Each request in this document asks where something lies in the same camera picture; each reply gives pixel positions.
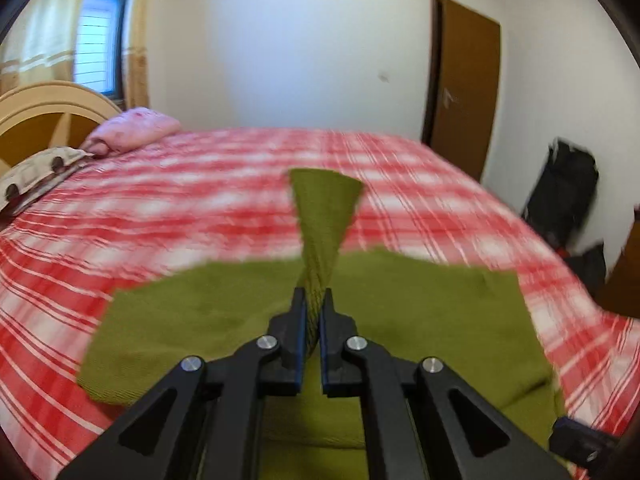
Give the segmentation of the cream wooden headboard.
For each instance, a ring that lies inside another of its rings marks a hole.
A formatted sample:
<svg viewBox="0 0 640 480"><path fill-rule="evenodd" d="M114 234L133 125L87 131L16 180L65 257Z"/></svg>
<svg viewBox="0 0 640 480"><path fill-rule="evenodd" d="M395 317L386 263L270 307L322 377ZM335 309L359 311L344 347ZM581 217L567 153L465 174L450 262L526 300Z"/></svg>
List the cream wooden headboard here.
<svg viewBox="0 0 640 480"><path fill-rule="evenodd" d="M46 148L80 148L94 129L122 112L102 94L68 81L13 89L0 107L2 172Z"/></svg>

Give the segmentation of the black bag on floor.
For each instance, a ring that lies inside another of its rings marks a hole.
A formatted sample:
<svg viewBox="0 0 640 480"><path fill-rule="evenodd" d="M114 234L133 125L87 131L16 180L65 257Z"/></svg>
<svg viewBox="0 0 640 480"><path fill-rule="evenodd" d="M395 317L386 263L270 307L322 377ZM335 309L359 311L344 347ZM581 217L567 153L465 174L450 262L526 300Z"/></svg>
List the black bag on floor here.
<svg viewBox="0 0 640 480"><path fill-rule="evenodd" d="M604 285L606 262L603 242L594 244L580 255L565 258L564 262L582 282L590 296L594 296Z"/></svg>

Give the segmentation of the brown wooden door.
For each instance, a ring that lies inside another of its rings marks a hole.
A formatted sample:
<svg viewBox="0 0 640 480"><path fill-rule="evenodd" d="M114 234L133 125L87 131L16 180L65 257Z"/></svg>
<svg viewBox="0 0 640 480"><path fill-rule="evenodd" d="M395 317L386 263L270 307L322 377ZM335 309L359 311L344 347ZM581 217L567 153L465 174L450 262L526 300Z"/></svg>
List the brown wooden door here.
<svg viewBox="0 0 640 480"><path fill-rule="evenodd" d="M454 0L432 0L421 141L477 181L494 128L500 64L497 21Z"/></svg>

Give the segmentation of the window with dark frame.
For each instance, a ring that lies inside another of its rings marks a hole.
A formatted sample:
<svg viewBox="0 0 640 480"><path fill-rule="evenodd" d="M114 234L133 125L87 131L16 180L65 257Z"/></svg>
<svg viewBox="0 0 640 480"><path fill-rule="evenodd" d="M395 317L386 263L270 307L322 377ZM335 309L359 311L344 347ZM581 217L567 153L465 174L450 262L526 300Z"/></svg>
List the window with dark frame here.
<svg viewBox="0 0 640 480"><path fill-rule="evenodd" d="M84 0L76 38L74 83L122 105L122 36L127 0Z"/></svg>

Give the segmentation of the beige patterned curtain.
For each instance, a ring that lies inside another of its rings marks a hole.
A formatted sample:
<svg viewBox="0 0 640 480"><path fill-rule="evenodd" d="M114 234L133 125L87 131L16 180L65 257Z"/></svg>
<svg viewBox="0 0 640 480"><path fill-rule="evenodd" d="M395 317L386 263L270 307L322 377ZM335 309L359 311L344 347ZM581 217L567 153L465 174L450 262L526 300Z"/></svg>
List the beige patterned curtain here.
<svg viewBox="0 0 640 480"><path fill-rule="evenodd" d="M74 79L84 0L29 0L1 44L1 92Z"/></svg>

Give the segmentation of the white brown patterned pillow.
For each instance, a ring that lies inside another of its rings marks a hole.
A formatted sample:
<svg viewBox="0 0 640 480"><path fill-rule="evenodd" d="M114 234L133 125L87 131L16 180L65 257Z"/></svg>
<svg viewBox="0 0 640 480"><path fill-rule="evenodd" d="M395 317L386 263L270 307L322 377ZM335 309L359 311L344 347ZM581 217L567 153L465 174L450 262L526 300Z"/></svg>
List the white brown patterned pillow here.
<svg viewBox="0 0 640 480"><path fill-rule="evenodd" d="M17 216L92 161L93 154L68 146L29 156L1 177L1 213Z"/></svg>

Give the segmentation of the black folded trolley bag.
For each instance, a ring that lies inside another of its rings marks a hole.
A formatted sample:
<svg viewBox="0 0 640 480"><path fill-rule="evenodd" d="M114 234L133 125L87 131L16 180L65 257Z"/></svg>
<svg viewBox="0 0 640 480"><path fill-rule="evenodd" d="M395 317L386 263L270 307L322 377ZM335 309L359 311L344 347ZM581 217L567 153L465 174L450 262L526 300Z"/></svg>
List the black folded trolley bag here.
<svg viewBox="0 0 640 480"><path fill-rule="evenodd" d="M554 250L567 248L588 217L599 176L593 154L556 138L523 208L523 220Z"/></svg>

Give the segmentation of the green striped knit sweater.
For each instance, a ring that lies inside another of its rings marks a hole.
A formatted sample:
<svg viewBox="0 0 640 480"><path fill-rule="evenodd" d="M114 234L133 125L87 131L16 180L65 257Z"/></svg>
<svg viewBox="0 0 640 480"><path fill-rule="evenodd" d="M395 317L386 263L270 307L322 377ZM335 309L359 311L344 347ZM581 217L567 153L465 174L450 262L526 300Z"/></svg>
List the green striped knit sweater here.
<svg viewBox="0 0 640 480"><path fill-rule="evenodd" d="M116 292L79 382L124 414L65 479L564 479L552 367L518 278L342 252L362 185L290 183L297 259Z"/></svg>

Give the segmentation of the brown wooden dresser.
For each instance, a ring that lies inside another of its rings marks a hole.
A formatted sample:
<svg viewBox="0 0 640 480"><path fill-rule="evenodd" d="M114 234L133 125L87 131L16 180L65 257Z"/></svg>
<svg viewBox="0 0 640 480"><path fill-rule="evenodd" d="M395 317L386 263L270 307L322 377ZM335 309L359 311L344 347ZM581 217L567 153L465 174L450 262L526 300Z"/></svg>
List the brown wooden dresser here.
<svg viewBox="0 0 640 480"><path fill-rule="evenodd" d="M634 208L634 224L613 271L596 295L605 311L638 318L640 313L640 224L639 207Z"/></svg>

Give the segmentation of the pink pillow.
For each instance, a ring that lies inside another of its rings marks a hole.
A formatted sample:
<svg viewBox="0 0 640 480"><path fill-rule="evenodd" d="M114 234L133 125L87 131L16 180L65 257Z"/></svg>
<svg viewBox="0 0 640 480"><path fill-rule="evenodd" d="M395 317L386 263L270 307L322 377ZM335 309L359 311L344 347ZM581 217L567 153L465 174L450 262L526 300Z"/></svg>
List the pink pillow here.
<svg viewBox="0 0 640 480"><path fill-rule="evenodd" d="M125 154L154 143L181 130L178 119L136 107L96 127L80 148L98 157Z"/></svg>

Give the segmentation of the red plaid bed sheet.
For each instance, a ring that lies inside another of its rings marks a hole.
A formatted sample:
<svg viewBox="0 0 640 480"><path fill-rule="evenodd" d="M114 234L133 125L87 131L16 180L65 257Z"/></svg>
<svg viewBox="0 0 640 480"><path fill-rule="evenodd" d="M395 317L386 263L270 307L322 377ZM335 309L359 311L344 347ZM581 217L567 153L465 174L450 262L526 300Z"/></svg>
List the red plaid bed sheet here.
<svg viewBox="0 0 640 480"><path fill-rule="evenodd" d="M1 427L36 478L54 478L115 417L76 382L112 292L208 260L296 257L297 167L366 187L345 256L385 248L515 272L567 411L627 428L638 323L600 309L513 212L428 148L371 133L179 133L78 171L1 234Z"/></svg>

